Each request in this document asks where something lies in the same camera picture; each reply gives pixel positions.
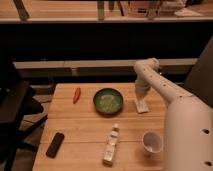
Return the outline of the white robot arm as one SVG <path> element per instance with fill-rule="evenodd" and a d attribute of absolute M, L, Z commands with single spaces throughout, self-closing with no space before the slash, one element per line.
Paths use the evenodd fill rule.
<path fill-rule="evenodd" d="M 166 103 L 163 171 L 213 171 L 213 109 L 158 69 L 156 58 L 135 62 L 135 104 L 139 113 L 149 111 L 144 98 L 151 87 Z"/>

